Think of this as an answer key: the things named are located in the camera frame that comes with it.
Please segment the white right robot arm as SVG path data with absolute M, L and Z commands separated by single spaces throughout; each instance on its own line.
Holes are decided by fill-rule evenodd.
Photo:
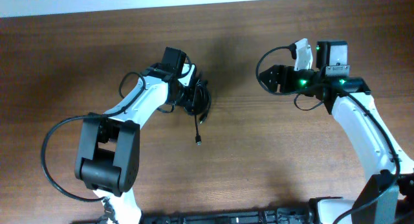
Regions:
M 382 120 L 365 80 L 349 75 L 347 42 L 318 41 L 312 50 L 303 38 L 284 48 L 295 64 L 256 70 L 259 85 L 275 96 L 316 98 L 345 131 L 366 180 L 354 201 L 343 197 L 310 199 L 304 222 L 412 223 L 413 159 Z

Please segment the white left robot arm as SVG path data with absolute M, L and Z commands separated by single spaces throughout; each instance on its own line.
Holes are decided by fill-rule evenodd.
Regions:
M 196 73 L 184 51 L 167 47 L 161 62 L 137 73 L 136 86 L 120 103 L 83 119 L 74 174 L 103 205 L 99 223 L 140 222 L 142 211 L 133 193 L 140 131 L 163 105 L 182 107 L 193 117 L 209 110 L 210 96 Z

